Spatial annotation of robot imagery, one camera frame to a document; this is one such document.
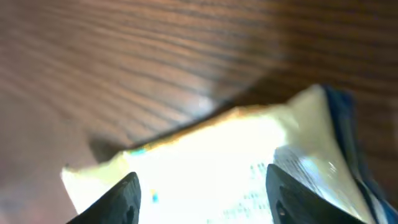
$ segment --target plastic package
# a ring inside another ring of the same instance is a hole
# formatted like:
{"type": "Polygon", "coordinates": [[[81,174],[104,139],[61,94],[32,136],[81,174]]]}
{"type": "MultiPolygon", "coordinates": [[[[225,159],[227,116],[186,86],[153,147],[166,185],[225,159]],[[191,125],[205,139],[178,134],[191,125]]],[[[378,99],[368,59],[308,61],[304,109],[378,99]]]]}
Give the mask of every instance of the plastic package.
{"type": "Polygon", "coordinates": [[[265,188],[269,163],[352,216],[375,223],[336,143],[320,86],[285,105],[235,108],[98,167],[65,168],[62,180],[78,213],[134,171],[142,193],[139,223],[272,223],[265,188]]]}

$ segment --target wooden surface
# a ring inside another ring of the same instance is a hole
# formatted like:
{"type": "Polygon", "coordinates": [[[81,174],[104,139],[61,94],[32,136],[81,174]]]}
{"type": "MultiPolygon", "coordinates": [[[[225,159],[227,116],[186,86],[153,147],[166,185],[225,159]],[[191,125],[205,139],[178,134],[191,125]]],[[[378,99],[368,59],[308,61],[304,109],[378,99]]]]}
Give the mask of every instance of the wooden surface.
{"type": "Polygon", "coordinates": [[[354,95],[361,144],[398,204],[398,3],[0,0],[0,223],[75,215],[63,165],[312,83],[354,95]]]}

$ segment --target crinkled plastic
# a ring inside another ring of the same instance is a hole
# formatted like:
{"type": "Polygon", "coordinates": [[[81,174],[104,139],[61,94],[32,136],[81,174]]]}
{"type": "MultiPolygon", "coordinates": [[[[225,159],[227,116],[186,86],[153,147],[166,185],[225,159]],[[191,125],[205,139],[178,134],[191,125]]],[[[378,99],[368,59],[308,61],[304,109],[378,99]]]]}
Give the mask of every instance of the crinkled plastic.
{"type": "Polygon", "coordinates": [[[62,180],[78,213],[134,171],[142,192],[139,223],[272,223],[269,163],[375,223],[335,139],[320,86],[284,105],[235,108],[98,167],[65,168],[62,180]]]}

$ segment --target wooden table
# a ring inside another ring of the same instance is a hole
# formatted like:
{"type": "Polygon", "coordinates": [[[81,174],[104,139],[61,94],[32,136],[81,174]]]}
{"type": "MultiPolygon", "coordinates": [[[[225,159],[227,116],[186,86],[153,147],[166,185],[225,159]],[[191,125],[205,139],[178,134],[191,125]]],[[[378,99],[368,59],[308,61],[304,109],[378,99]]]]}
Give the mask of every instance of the wooden table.
{"type": "Polygon", "coordinates": [[[75,215],[63,165],[220,108],[313,83],[352,93],[361,144],[398,205],[398,3],[0,0],[0,223],[75,215]]]}

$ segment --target wood grain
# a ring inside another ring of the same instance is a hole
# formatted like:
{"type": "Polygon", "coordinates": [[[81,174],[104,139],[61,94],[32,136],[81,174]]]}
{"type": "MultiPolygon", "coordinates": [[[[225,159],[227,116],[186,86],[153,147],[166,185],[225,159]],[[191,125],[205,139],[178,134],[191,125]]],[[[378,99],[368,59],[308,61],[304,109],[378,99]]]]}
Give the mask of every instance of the wood grain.
{"type": "Polygon", "coordinates": [[[94,163],[90,136],[140,144],[313,83],[353,94],[398,205],[397,51],[394,1],[0,0],[0,223],[74,216],[58,173],[94,163]]]}

